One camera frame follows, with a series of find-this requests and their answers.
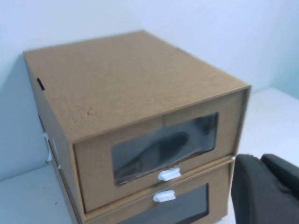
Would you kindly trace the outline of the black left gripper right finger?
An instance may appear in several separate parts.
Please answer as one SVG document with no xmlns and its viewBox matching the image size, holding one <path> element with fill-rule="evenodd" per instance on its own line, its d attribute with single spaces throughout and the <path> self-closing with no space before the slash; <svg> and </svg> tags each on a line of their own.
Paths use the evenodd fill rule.
<svg viewBox="0 0 299 224">
<path fill-rule="evenodd" d="M 261 161 L 292 193 L 299 192 L 299 167 L 274 154 L 264 154 Z"/>
</svg>

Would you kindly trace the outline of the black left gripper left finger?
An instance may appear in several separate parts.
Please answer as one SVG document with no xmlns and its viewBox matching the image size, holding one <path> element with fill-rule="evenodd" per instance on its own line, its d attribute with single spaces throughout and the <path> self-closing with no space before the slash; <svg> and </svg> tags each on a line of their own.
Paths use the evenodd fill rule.
<svg viewBox="0 0 299 224">
<path fill-rule="evenodd" d="M 231 198 L 238 224 L 299 222 L 299 193 L 282 184 L 261 158 L 237 155 Z"/>
</svg>

